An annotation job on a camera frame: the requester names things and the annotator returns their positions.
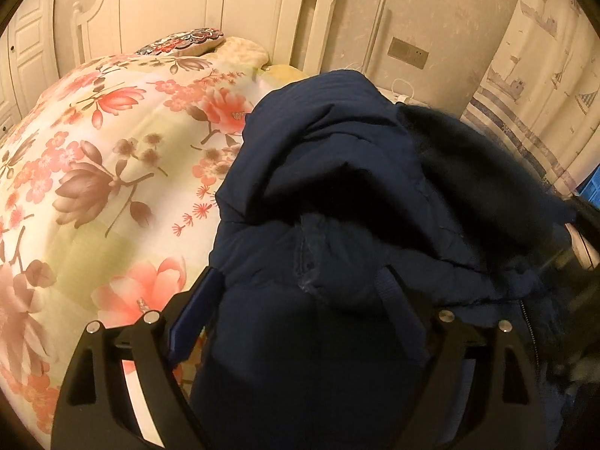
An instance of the dark blue jacket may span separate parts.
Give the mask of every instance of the dark blue jacket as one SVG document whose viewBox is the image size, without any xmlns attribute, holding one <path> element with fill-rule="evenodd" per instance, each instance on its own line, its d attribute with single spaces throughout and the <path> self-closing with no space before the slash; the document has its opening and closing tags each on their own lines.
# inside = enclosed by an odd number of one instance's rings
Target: dark blue jacket
<svg viewBox="0 0 600 450">
<path fill-rule="evenodd" d="M 260 101 L 217 202 L 226 293 L 191 398 L 215 448 L 386 448 L 423 372 L 422 338 L 398 338 L 377 292 L 386 266 L 463 321 L 513 323 L 554 441 L 561 306 L 535 267 L 572 213 L 484 136 L 334 71 Z"/>
</svg>

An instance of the white wardrobe door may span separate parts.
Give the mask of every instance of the white wardrobe door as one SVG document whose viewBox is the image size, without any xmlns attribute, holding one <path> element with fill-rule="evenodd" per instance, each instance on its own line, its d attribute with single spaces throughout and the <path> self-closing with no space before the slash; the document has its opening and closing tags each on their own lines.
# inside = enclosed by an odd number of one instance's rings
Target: white wardrobe door
<svg viewBox="0 0 600 450">
<path fill-rule="evenodd" d="M 21 121 L 8 63 L 8 32 L 0 36 L 0 136 Z"/>
<path fill-rule="evenodd" d="M 58 81 L 53 11 L 54 0 L 23 0 L 8 24 L 10 70 L 23 116 Z"/>
</svg>

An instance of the silver screw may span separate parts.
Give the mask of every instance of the silver screw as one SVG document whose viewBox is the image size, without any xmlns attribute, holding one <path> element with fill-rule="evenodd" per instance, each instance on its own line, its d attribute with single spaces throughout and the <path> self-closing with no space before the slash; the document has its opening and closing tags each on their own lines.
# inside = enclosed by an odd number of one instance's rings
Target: silver screw
<svg viewBox="0 0 600 450">
<path fill-rule="evenodd" d="M 438 317 L 444 323 L 452 323 L 455 318 L 454 313 L 449 309 L 442 309 L 442 311 L 439 312 Z"/>
<path fill-rule="evenodd" d="M 88 323 L 88 326 L 85 327 L 86 332 L 95 333 L 100 330 L 100 322 L 99 321 L 91 321 Z"/>
<path fill-rule="evenodd" d="M 144 322 L 148 324 L 156 323 L 160 320 L 160 313 L 158 311 L 148 311 L 144 315 Z"/>
<path fill-rule="evenodd" d="M 508 320 L 500 320 L 498 323 L 498 328 L 505 333 L 512 331 L 512 323 Z"/>
</svg>

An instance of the curtain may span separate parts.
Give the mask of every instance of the curtain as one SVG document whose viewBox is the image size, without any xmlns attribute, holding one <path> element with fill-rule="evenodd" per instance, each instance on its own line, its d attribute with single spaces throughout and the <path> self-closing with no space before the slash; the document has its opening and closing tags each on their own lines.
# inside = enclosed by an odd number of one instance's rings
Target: curtain
<svg viewBox="0 0 600 450">
<path fill-rule="evenodd" d="M 576 0 L 519 0 L 462 119 L 569 195 L 600 162 L 600 39 Z"/>
</svg>

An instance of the white wooden headboard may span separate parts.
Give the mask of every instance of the white wooden headboard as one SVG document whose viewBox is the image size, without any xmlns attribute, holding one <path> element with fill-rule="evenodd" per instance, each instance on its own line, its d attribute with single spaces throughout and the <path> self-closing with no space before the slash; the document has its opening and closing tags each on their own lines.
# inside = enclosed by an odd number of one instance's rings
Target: white wooden headboard
<svg viewBox="0 0 600 450">
<path fill-rule="evenodd" d="M 75 62 L 132 53 L 171 33 L 221 29 L 268 50 L 272 64 L 289 64 L 303 0 L 96 0 L 87 12 L 74 5 Z M 317 0 L 301 69 L 318 74 L 335 0 Z"/>
</svg>

